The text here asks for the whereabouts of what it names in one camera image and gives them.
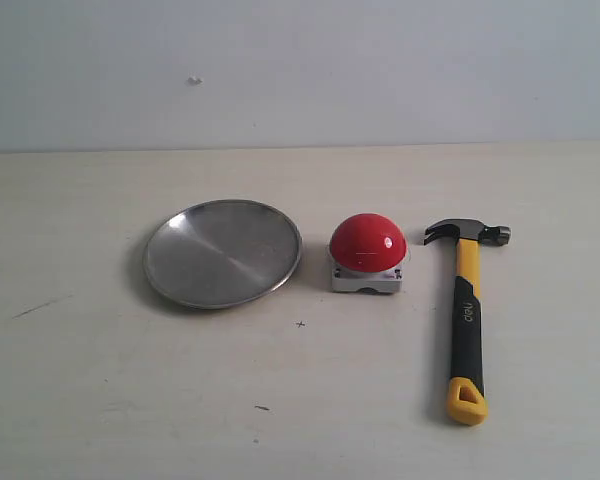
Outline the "round steel plate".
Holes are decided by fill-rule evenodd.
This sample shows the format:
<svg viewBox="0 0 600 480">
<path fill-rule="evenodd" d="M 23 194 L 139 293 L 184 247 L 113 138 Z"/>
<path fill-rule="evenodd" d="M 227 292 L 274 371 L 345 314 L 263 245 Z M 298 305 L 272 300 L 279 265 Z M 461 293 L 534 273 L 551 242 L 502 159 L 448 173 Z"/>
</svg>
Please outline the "round steel plate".
<svg viewBox="0 0 600 480">
<path fill-rule="evenodd" d="M 264 297 L 294 273 L 303 241 L 280 210 L 253 200 L 191 206 L 160 225 L 143 252 L 152 289 L 183 307 L 233 308 Z"/>
</svg>

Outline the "red dome push button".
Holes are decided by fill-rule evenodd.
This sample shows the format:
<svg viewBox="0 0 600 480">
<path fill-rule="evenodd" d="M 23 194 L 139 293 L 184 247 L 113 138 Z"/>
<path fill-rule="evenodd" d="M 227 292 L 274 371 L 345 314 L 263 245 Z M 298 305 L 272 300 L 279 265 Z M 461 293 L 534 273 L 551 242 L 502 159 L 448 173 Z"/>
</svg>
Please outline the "red dome push button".
<svg viewBox="0 0 600 480">
<path fill-rule="evenodd" d="M 407 237 L 389 218 L 360 213 L 334 230 L 329 246 L 331 287 L 337 293 L 395 294 L 401 290 Z"/>
</svg>

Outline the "yellow black claw hammer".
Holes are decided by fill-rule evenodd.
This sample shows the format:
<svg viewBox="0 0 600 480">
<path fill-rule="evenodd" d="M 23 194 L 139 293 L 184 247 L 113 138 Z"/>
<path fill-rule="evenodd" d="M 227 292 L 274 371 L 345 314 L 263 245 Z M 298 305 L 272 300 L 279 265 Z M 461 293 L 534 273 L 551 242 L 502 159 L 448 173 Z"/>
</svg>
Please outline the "yellow black claw hammer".
<svg viewBox="0 0 600 480">
<path fill-rule="evenodd" d="M 441 238 L 453 239 L 456 246 L 446 411 L 455 422 L 476 426 L 488 415 L 483 380 L 480 247 L 508 244 L 511 229 L 487 226 L 475 219 L 444 219 L 425 230 L 424 243 Z"/>
</svg>

